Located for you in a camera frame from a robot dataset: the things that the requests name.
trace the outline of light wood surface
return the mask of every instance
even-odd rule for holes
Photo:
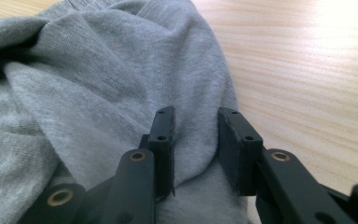
[[[0,1],[0,17],[56,0]],[[193,0],[227,57],[242,114],[267,148],[321,183],[358,183],[358,0]]]

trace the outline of gray fabric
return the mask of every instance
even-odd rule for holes
[[[213,159],[217,108],[236,108],[235,93],[191,2],[72,0],[0,20],[0,223],[48,182],[90,189],[112,176],[167,105],[177,194],[158,204],[158,223],[245,223]]]

